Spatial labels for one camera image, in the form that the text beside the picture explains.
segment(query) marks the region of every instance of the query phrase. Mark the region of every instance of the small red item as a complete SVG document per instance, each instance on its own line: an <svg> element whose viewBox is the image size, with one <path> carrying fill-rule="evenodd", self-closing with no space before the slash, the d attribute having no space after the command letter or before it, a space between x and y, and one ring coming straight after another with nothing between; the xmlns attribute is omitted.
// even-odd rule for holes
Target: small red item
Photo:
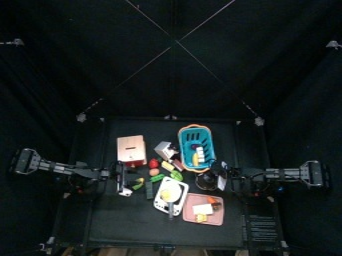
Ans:
<svg viewBox="0 0 342 256"><path fill-rule="evenodd" d="M149 169L157 168L159 167L159 162L155 158L152 158L148 162L148 167Z"/></svg>

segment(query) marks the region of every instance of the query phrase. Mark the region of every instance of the teal basket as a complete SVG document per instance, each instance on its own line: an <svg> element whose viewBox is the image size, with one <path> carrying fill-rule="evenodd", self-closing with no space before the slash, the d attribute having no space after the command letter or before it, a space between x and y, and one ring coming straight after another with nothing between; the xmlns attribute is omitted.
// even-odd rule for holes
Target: teal basket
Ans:
<svg viewBox="0 0 342 256"><path fill-rule="evenodd" d="M185 170L203 173L209 169L215 152L211 138L211 131L205 126L191 124L183 127L177 132L180 158ZM204 162L197 166L192 163L192 156L196 153L195 145L203 147Z"/></svg>

